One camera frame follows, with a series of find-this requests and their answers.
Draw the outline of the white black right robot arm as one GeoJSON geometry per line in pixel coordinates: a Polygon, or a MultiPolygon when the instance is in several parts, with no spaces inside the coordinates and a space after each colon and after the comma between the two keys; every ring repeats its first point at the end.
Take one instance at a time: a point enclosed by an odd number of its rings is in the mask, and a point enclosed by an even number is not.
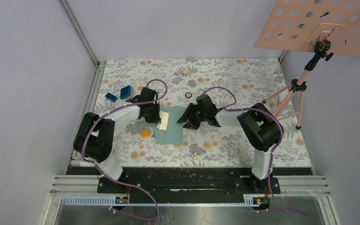
{"type": "Polygon", "coordinates": [[[272,149],[283,138],[283,128],[278,120],[262,103],[250,108],[218,108],[207,94],[202,94],[196,103],[190,103],[177,121],[183,128],[197,130],[202,122],[214,127],[241,127],[254,150],[254,161],[250,187],[262,193],[269,186],[267,178],[271,174],[272,149]]]}

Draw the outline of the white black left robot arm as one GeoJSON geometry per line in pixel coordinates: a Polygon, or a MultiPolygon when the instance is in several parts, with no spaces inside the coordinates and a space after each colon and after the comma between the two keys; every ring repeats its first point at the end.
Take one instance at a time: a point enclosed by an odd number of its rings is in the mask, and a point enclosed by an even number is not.
{"type": "Polygon", "coordinates": [[[139,95],[126,100],[114,110],[98,115],[88,112],[78,128],[73,148],[85,159],[96,165],[102,174],[110,177],[109,187],[116,193],[125,190],[127,181],[121,177],[122,167],[112,155],[115,129],[125,127],[129,122],[144,119],[147,123],[159,123],[160,104],[158,93],[143,87],[139,95]]]}

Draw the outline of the tan lined letter paper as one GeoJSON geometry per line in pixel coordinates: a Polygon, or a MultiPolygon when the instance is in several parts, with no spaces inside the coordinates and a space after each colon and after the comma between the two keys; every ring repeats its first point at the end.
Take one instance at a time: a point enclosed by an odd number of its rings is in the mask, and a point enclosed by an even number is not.
{"type": "Polygon", "coordinates": [[[161,120],[157,124],[156,128],[159,129],[159,130],[167,130],[168,121],[169,121],[169,113],[164,112],[164,111],[160,111],[159,116],[160,116],[161,120]]]}

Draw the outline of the teal paper envelope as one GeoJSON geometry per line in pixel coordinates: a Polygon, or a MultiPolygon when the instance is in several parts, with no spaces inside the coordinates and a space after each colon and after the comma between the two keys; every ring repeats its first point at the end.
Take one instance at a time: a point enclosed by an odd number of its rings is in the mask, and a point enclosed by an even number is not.
{"type": "Polygon", "coordinates": [[[185,109],[182,106],[161,107],[162,112],[168,113],[168,125],[166,130],[157,128],[157,124],[152,124],[152,129],[157,144],[183,144],[183,124],[177,123],[183,115],[185,109]]]}

